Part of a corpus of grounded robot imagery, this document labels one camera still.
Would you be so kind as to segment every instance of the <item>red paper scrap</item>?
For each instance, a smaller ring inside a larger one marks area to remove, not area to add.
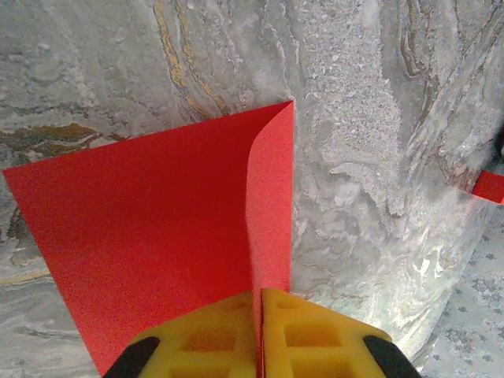
[[[260,289],[289,289],[293,122],[285,102],[4,171],[101,374],[245,290],[261,339]]]
[[[482,171],[472,193],[487,201],[504,205],[504,176]]]

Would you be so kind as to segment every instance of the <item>gray marble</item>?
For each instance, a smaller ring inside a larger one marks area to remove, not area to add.
[[[2,168],[296,101],[293,292],[421,350],[494,206],[498,1],[0,0]],[[0,376],[95,376],[0,179]]]

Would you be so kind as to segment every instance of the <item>black rubber pad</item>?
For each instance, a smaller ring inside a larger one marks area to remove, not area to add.
[[[395,344],[371,335],[364,338],[364,343],[387,378],[421,378]]]
[[[103,378],[137,378],[159,342],[157,337],[147,337],[128,346]]]

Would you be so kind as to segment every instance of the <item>red paper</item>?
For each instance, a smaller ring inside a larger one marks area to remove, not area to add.
[[[504,205],[504,176],[482,171],[472,193],[487,201]]]
[[[260,289],[289,288],[293,112],[4,172],[101,374],[141,331],[240,291],[253,289],[261,329]]]

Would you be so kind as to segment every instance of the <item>gold vein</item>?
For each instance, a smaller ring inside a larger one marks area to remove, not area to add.
[[[180,6],[180,2],[178,0],[175,1],[175,7],[176,7],[176,12],[179,16],[180,25],[182,26],[182,33],[185,37],[184,38],[185,44],[183,46],[183,51],[186,54],[187,63],[189,64],[189,68],[191,69],[191,75],[195,79],[195,81],[199,85],[199,87],[201,89],[203,89],[204,92],[215,101],[215,103],[219,107],[222,114],[228,115],[230,113],[229,107],[226,105],[226,103],[224,102],[222,97],[219,96],[217,93],[215,93],[213,91],[212,87],[203,80],[203,78],[200,76],[198,70],[196,69],[195,52],[193,51],[192,45],[189,42],[189,27],[188,27],[187,18],[183,14],[182,7]]]
[[[37,278],[50,276],[49,270],[39,270],[38,272],[30,272],[20,274],[10,278],[0,278],[0,287],[23,284],[27,281],[35,280]]]
[[[163,3],[162,0],[155,0],[154,2],[154,15],[156,16],[157,24],[159,25],[159,30],[161,32],[161,43],[163,45],[163,51],[165,52],[166,61],[168,62],[170,77],[172,82],[183,92],[187,104],[203,119],[210,119],[211,116],[206,110],[204,110],[193,98],[187,95],[187,85],[183,77],[182,66],[180,65],[179,58],[176,56],[175,49],[170,42],[168,26],[166,25],[165,16],[163,14]]]

